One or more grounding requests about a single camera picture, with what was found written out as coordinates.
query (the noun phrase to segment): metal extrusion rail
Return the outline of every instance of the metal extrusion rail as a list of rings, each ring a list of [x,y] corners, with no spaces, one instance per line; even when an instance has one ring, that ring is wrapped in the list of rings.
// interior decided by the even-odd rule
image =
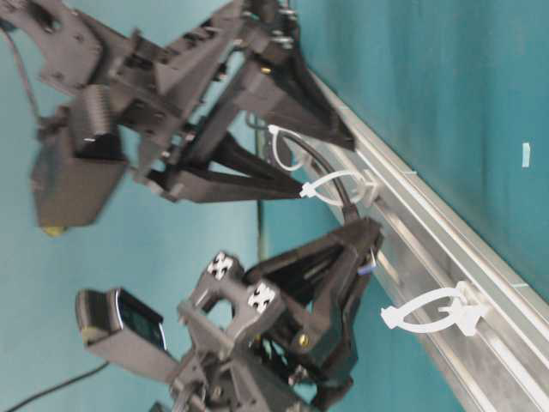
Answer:
[[[475,298],[491,308],[475,337],[465,337],[455,326],[418,336],[465,410],[549,411],[549,305],[343,101],[318,83],[356,136],[357,152],[313,144],[337,169],[368,170],[377,181],[378,197],[360,208],[383,224],[385,243],[376,276],[395,305],[468,281],[477,291]],[[305,167],[318,177],[314,165]],[[339,210],[334,212],[341,218]],[[422,324],[441,318],[435,306],[410,316]]]

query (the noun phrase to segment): wire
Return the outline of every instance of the wire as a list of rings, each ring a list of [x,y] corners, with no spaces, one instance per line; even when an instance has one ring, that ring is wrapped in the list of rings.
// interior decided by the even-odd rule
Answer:
[[[11,50],[11,53],[14,56],[15,64],[17,65],[17,71],[19,72],[19,77],[23,82],[23,87],[25,88],[25,93],[27,94],[28,102],[31,106],[31,111],[33,112],[34,118],[36,120],[36,124],[38,125],[38,127],[41,127],[43,125],[43,119],[40,116],[38,102],[36,101],[33,88],[28,79],[28,74],[27,74],[27,70],[25,69],[23,58],[21,57],[21,54],[19,53],[19,49],[17,48],[17,45],[15,44],[14,40],[11,38],[8,31],[1,24],[0,24],[0,33],[2,33],[3,37],[6,39],[9,49]]]
[[[327,174],[336,173],[335,169],[332,167],[332,165],[330,165],[326,158],[318,153],[310,144],[301,139],[297,133],[293,133],[289,130],[284,130],[282,128],[279,129],[279,133],[282,133],[282,138],[286,138],[300,146],[324,169]],[[347,189],[345,188],[345,185],[343,184],[341,179],[334,179],[333,182],[341,199],[341,202],[343,203],[342,212],[343,220],[345,221],[345,223],[358,219],[359,210],[357,209],[356,205],[351,201],[351,198],[347,193]]]
[[[248,127],[252,130],[255,130],[255,131],[267,131],[268,130],[268,127],[267,126],[261,126],[257,123],[257,121],[254,121],[252,119],[252,116],[253,116],[253,113],[252,112],[246,112],[246,124],[248,125]]]
[[[96,367],[92,371],[86,372],[86,373],[84,373],[80,376],[76,376],[72,379],[69,379],[69,380],[63,382],[62,384],[55,385],[50,389],[46,389],[45,391],[36,393],[36,394],[32,395],[31,397],[28,397],[24,401],[19,402],[18,404],[16,404],[16,406],[13,406],[13,407],[5,410],[4,412],[15,412],[16,410],[21,409],[22,407],[27,406],[28,404],[40,399],[41,397],[45,397],[46,395],[50,395],[53,392],[59,391],[63,388],[66,388],[67,386],[70,386],[72,384],[80,382],[81,380],[84,380],[86,378],[90,378],[91,376],[94,376],[96,373],[101,372],[103,369],[105,369],[108,366],[109,366],[109,362],[105,362],[101,366]]]

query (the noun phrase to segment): brass screw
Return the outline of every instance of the brass screw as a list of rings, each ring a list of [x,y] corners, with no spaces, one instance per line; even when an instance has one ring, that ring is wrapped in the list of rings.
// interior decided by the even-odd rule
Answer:
[[[50,236],[51,238],[58,238],[59,236],[63,235],[66,231],[66,227],[60,227],[60,226],[49,226],[49,227],[42,227],[42,230],[45,234]]]
[[[305,333],[303,333],[299,337],[298,343],[301,348],[307,348],[309,346],[309,343],[311,343],[311,339],[309,339],[309,337]]]

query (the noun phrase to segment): bolt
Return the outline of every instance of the bolt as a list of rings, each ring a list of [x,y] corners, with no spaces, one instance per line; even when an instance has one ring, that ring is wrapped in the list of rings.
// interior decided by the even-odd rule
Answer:
[[[298,343],[301,348],[307,348],[309,343],[311,343],[311,339],[305,333],[302,333],[298,339]]]

